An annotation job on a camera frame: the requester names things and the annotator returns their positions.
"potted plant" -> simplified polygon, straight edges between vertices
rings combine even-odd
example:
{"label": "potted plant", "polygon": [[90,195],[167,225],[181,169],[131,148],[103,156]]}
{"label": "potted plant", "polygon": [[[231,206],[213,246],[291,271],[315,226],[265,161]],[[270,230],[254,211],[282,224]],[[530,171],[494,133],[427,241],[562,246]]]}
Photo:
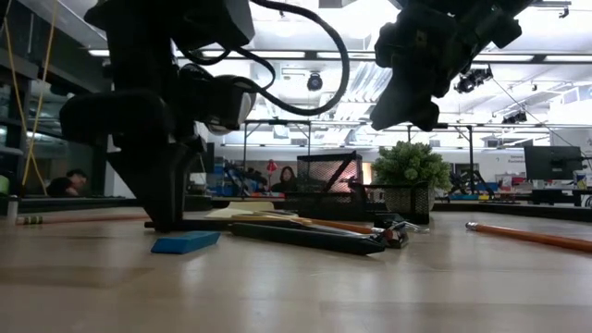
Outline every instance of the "potted plant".
{"label": "potted plant", "polygon": [[435,189],[447,191],[451,187],[450,165],[442,161],[442,155],[433,153],[427,144],[397,142],[391,149],[380,148],[379,154],[380,157],[372,165],[375,173],[373,183],[395,185],[385,191],[385,203],[391,211],[406,213],[404,211],[410,209],[410,187],[418,183],[427,183],[427,188],[416,193],[416,207],[428,205],[419,210],[429,211],[434,207]]}

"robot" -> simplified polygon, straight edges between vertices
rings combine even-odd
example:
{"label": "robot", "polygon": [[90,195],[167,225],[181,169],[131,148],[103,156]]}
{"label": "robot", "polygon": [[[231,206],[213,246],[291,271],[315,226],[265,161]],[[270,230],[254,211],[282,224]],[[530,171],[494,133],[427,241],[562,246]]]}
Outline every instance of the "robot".
{"label": "robot", "polygon": [[[287,105],[251,80],[213,77],[204,66],[238,52],[254,36],[249,0],[101,0],[84,19],[106,32],[114,91],[80,95],[62,108],[65,138],[100,144],[107,135],[118,152],[108,161],[140,201],[157,231],[188,229],[183,219],[185,175],[204,149],[195,121],[211,131],[237,130],[256,94],[302,116],[335,106],[346,92],[349,59],[339,34],[315,13],[268,0],[251,2],[305,16],[321,27],[341,54],[341,84],[316,109]],[[385,25],[376,43],[376,62],[393,76],[371,118],[382,130],[411,121],[422,130],[438,123],[431,97],[443,97],[450,81],[469,70],[472,59],[493,42],[504,47],[521,35],[514,17],[534,0],[399,0],[396,23]],[[191,64],[179,68],[172,42]],[[218,43],[226,51],[215,59],[199,49]]]}

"plant pot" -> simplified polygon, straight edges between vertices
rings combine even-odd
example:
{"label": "plant pot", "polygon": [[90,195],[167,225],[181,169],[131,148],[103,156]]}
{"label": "plant pot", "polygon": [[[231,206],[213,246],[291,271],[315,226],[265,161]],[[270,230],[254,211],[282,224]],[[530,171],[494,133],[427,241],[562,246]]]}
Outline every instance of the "plant pot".
{"label": "plant pot", "polygon": [[412,207],[412,189],[385,189],[385,205],[390,212],[399,214],[429,215],[436,202],[436,191],[432,188],[415,189],[415,208]]}

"woman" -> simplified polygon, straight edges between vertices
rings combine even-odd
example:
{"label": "woman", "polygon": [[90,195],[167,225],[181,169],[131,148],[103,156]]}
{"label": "woman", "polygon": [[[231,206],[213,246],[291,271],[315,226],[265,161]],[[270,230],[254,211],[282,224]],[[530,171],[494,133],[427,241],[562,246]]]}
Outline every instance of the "woman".
{"label": "woman", "polygon": [[296,191],[296,176],[294,176],[294,170],[291,167],[284,166],[281,169],[279,183],[272,186],[271,191],[280,193]]}

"yellow rope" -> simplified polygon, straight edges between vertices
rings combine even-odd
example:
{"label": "yellow rope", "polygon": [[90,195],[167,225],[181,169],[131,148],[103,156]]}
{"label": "yellow rope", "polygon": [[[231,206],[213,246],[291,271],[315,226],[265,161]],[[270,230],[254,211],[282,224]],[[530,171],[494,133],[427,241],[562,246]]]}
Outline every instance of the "yellow rope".
{"label": "yellow rope", "polygon": [[[22,179],[22,186],[27,184],[27,178],[29,176],[29,166],[31,163],[31,158],[33,156],[33,148],[35,147],[35,134],[37,133],[37,125],[39,125],[39,115],[41,114],[41,109],[43,107],[43,87],[47,82],[47,70],[49,69],[49,58],[52,54],[52,44],[54,41],[54,31],[56,30],[56,16],[57,16],[57,8],[58,8],[58,0],[54,1],[54,10],[52,13],[52,23],[51,28],[49,30],[49,41],[47,42],[47,53],[45,54],[45,64],[43,66],[43,77],[42,77],[42,88],[39,92],[39,104],[37,104],[37,113],[35,114],[35,123],[33,124],[33,135],[31,140],[31,147],[29,148],[29,153],[27,154],[27,163],[25,164],[25,175]],[[43,186],[43,191],[45,195],[47,195],[47,191],[45,190],[45,186]]]}
{"label": "yellow rope", "polygon": [[[10,31],[8,29],[8,19],[4,18],[4,29],[6,32],[6,47],[8,48],[8,61],[10,62],[10,69],[12,71],[12,82],[15,87],[15,95],[17,96],[17,105],[18,105],[18,112],[20,113],[20,122],[22,131],[25,134],[25,139],[27,138],[27,122],[25,121],[25,112],[23,111],[22,102],[20,101],[20,93],[19,93],[19,81],[17,80],[17,71],[15,70],[15,60],[12,56],[12,43],[10,42]],[[47,190],[45,189],[45,184],[43,184],[43,177],[41,177],[41,173],[39,172],[39,167],[37,166],[37,160],[35,160],[35,155],[32,155],[33,166],[35,168],[35,173],[37,174],[37,178],[43,187],[43,192],[47,195]]]}

